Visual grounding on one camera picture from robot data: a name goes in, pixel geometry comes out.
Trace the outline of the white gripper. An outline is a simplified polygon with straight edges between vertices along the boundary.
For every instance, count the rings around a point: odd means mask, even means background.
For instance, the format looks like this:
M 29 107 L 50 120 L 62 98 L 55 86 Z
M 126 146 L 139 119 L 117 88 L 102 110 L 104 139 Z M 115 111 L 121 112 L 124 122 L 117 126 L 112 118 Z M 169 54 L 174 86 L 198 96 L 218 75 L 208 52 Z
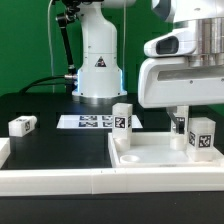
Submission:
M 171 130 L 185 133 L 185 118 L 174 106 L 224 103 L 224 37 L 180 28 L 144 45 L 147 59 L 138 80 L 144 108 L 167 107 Z

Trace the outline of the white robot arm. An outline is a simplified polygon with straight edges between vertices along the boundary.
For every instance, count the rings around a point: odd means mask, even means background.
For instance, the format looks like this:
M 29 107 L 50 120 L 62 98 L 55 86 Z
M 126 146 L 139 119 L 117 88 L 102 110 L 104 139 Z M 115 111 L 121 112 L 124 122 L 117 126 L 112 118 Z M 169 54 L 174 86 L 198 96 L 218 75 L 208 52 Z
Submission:
M 126 94 L 117 65 L 117 32 L 101 12 L 136 0 L 56 0 L 57 16 L 75 89 L 92 102 Z M 144 108 L 224 103 L 224 0 L 151 0 L 152 11 L 175 25 L 172 32 L 144 45 L 147 59 L 138 80 Z

